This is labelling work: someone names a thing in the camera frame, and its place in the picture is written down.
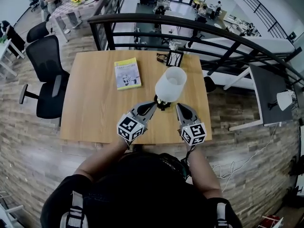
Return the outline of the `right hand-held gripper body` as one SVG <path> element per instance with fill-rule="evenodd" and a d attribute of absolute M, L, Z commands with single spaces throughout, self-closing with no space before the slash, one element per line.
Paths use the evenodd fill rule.
<path fill-rule="evenodd" d="M 205 124 L 195 115 L 191 119 L 179 118 L 180 136 L 188 146 L 203 143 L 207 137 Z"/>

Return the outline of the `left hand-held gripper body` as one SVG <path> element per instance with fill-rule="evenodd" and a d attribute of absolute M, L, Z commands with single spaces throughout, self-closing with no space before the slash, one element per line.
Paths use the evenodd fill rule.
<path fill-rule="evenodd" d="M 136 105 L 127 113 L 123 114 L 117 123 L 117 134 L 124 139 L 129 146 L 137 137 L 144 134 L 151 115 L 142 117 L 136 114 Z"/>

